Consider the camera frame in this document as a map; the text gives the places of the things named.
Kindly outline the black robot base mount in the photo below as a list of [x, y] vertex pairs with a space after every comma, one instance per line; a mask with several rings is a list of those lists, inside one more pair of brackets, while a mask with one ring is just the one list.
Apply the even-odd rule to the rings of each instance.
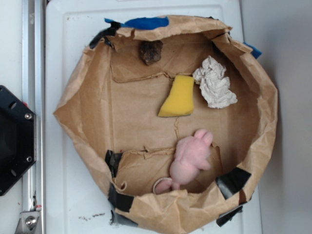
[[0, 87], [0, 195], [35, 163], [35, 114], [5, 86]]

